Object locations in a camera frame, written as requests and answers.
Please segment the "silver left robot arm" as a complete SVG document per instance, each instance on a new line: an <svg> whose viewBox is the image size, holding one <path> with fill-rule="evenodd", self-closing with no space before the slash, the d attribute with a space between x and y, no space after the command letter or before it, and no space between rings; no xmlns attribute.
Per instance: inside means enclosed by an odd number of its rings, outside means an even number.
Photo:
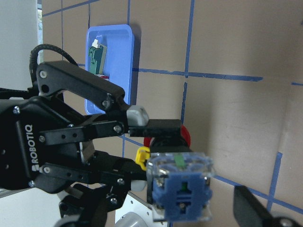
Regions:
<svg viewBox="0 0 303 227"><path fill-rule="evenodd" d="M160 151L181 141L179 120L150 120L124 90L67 61L31 67L32 87L0 90L0 185L62 196L59 227L103 227L108 212L130 205L117 225L147 226L149 209L131 201L146 179L131 159L94 148L93 140L128 133L155 138Z"/></svg>

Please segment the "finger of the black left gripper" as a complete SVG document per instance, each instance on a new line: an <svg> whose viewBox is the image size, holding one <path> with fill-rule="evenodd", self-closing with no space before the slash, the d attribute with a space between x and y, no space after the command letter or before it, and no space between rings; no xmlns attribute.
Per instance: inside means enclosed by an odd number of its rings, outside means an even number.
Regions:
<svg viewBox="0 0 303 227"><path fill-rule="evenodd" d="M107 214L122 207L132 183L146 181L146 172L131 159L95 151L78 166L45 163L39 178L48 193L68 191L55 226L103 227Z"/></svg>
<svg viewBox="0 0 303 227"><path fill-rule="evenodd" d="M81 96L105 112L111 122L122 123L131 137L177 137L181 135L181 121L176 119L149 119L147 112L138 105L124 101L125 91L118 85L67 61L47 61L36 69L39 91L53 96L70 91Z"/></svg>

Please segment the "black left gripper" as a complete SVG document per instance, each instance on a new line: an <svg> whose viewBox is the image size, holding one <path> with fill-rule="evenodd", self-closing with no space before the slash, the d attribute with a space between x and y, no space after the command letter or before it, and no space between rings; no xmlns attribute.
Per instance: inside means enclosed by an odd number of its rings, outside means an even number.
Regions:
<svg viewBox="0 0 303 227"><path fill-rule="evenodd" d="M80 134L88 119L57 98L2 99L1 188L58 193L75 182L92 184L94 147Z"/></svg>

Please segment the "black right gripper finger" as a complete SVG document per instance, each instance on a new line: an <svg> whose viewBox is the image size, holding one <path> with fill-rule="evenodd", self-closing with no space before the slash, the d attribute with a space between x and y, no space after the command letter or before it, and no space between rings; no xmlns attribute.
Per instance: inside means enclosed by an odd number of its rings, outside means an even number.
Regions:
<svg viewBox="0 0 303 227"><path fill-rule="evenodd" d="M240 227L300 227L294 219L274 217L246 186L235 186L233 215Z"/></svg>

